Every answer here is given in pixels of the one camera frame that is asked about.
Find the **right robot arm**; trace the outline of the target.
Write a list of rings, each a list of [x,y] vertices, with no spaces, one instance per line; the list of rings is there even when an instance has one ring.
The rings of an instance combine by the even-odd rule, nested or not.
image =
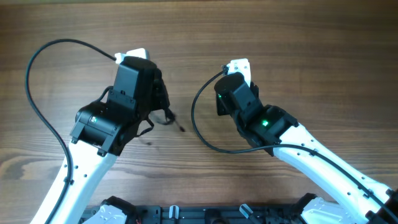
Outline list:
[[[265,150],[305,174],[354,223],[397,223],[397,191],[349,165],[282,108],[264,106],[241,73],[224,76],[214,90],[220,113],[232,117],[251,151]]]

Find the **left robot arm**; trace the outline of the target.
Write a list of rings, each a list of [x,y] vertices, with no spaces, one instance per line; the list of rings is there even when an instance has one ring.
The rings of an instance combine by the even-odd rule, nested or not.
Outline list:
[[[78,223],[105,173],[125,145],[154,124],[149,114],[169,107],[162,73],[148,59],[127,56],[119,64],[106,102],[93,101],[76,114],[64,161],[32,223]]]

